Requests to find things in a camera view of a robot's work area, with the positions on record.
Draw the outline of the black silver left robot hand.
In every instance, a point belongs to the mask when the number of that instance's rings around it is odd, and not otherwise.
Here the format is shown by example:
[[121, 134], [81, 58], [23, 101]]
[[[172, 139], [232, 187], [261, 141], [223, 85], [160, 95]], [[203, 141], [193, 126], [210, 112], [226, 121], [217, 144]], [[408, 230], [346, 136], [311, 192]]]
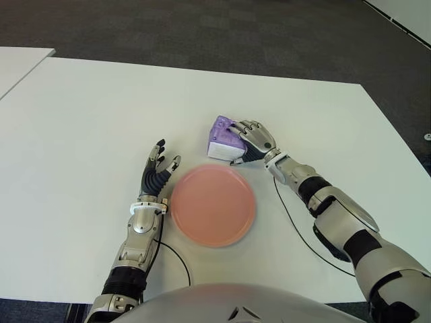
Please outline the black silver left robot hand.
[[162, 170], [159, 169], [160, 164], [165, 159], [162, 155], [165, 150], [165, 143], [165, 139], [159, 140], [148, 155], [141, 177], [139, 196], [158, 197], [164, 186], [168, 183], [172, 173], [180, 165], [181, 157], [177, 155], [167, 167]]

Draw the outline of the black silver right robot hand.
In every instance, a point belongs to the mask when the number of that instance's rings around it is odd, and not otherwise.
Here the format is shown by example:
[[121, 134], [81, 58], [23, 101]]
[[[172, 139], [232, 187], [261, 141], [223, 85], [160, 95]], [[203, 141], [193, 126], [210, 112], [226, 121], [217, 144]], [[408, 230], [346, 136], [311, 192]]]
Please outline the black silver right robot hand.
[[233, 122], [228, 130], [235, 134], [245, 145], [244, 154], [230, 162], [231, 166], [257, 160], [270, 160], [280, 153], [272, 134], [255, 120]]

